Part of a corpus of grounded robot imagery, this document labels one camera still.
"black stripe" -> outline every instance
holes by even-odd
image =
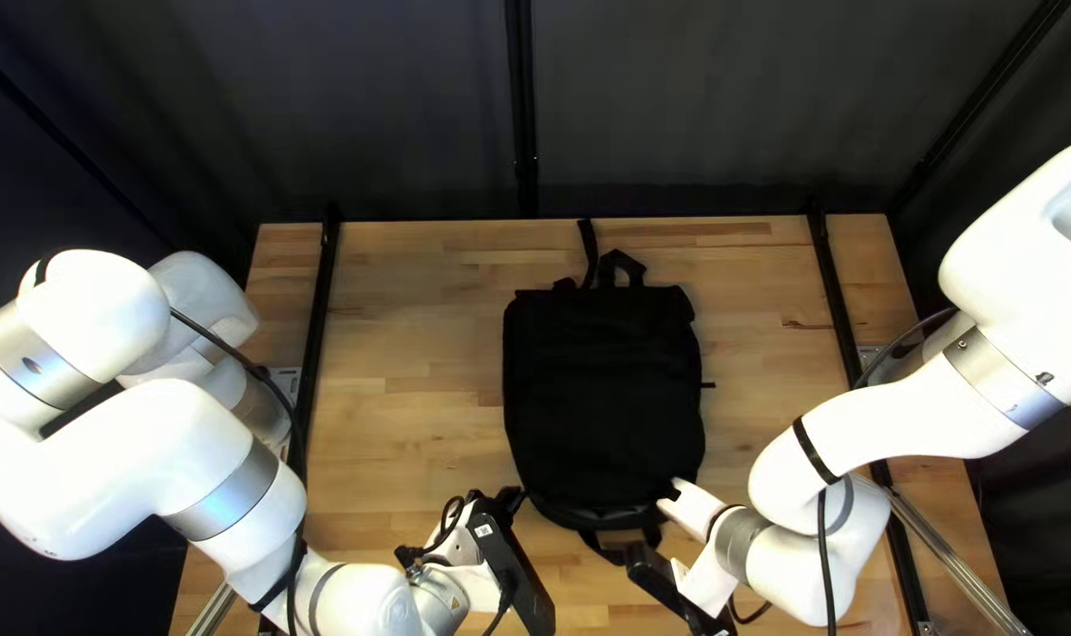
[[[60,253],[69,252],[74,248],[60,248],[58,251],[47,253],[43,258],[36,261],[36,269],[33,271],[33,286],[44,283],[48,279],[48,263],[57,257]]]
[[[328,579],[345,565],[346,563],[335,563],[331,566],[319,577],[315,590],[312,591],[312,599],[308,601],[308,631],[312,632],[313,636],[319,636],[319,627],[316,626],[316,606],[319,604],[319,594],[322,593],[322,588],[328,584]]]
[[[802,426],[802,418],[795,420],[795,423],[790,425],[790,428],[795,430],[795,437],[798,440],[798,445],[800,445],[802,448],[802,452],[806,454],[806,459],[810,459],[811,467],[818,471],[818,476],[824,479],[826,484],[836,484],[840,481],[840,478],[832,473],[826,467],[826,463],[821,460],[821,456],[818,455],[818,450],[814,448],[814,444],[810,441],[810,436],[806,435],[805,426]]]

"wooden table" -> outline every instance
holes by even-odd
[[[790,421],[846,390],[835,334],[803,217],[600,219],[600,248],[649,268],[647,284],[677,283],[693,300],[704,353],[707,453],[699,484],[745,501],[748,470]],[[829,217],[830,243],[854,333],[880,344],[915,321],[883,215]],[[247,292],[261,331],[245,353],[274,367],[301,363],[318,258],[314,224],[263,225]],[[448,497],[517,484],[503,435],[500,322],[516,289],[580,276],[571,221],[352,223],[335,269],[310,468],[306,537],[323,556],[396,564],[420,544]],[[999,595],[995,562],[961,461],[891,460],[897,485]],[[590,554],[577,535],[529,505],[516,534],[558,609],[558,633],[682,635],[684,623]],[[993,634],[911,539],[933,614],[947,636]],[[662,552],[692,563],[700,546],[665,528]],[[191,550],[171,635],[185,633],[221,579]],[[758,606],[741,586],[741,614]],[[480,634],[486,615],[465,621]],[[238,603],[218,634],[252,636]],[[772,609],[749,634],[825,634]],[[895,573],[881,542],[862,571],[842,634],[908,634]],[[497,634],[525,634],[514,615]]]

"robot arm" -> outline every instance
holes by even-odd
[[[185,289],[195,285],[216,288],[211,272],[231,281],[212,263],[203,268],[202,257],[175,257],[178,268],[168,269],[176,275],[160,268],[157,281],[108,253],[60,253],[30,268],[17,299],[0,311],[0,521],[41,555],[81,559],[160,515],[220,564],[238,594],[256,602],[287,576],[305,494],[227,405],[186,380],[147,377],[126,381],[126,391],[48,439],[39,433],[140,358],[149,361],[135,369],[209,384],[203,378],[220,363],[205,375],[201,364],[191,373],[171,363],[216,359],[196,335],[171,327],[168,298],[194,298]],[[244,339],[256,318],[240,311],[244,297],[232,290],[213,299],[213,319],[205,313],[230,342]],[[202,296],[187,302],[200,304]],[[514,607],[533,634],[554,634],[554,606],[514,541],[511,505],[478,496],[462,512],[409,577],[308,550],[297,574],[297,629],[440,636],[470,610],[502,611],[503,609]],[[461,558],[447,558],[450,549]],[[276,593],[263,609],[281,627],[288,624],[286,596]]]
[[[1071,147],[967,228],[939,286],[961,312],[908,354],[903,379],[833,397],[771,441],[751,469],[754,510],[679,481],[680,496],[659,501],[707,543],[687,597],[721,607],[735,584],[705,574],[716,569],[825,625],[819,493],[840,617],[889,516],[884,493],[851,470],[900,455],[986,456],[1071,403]]]

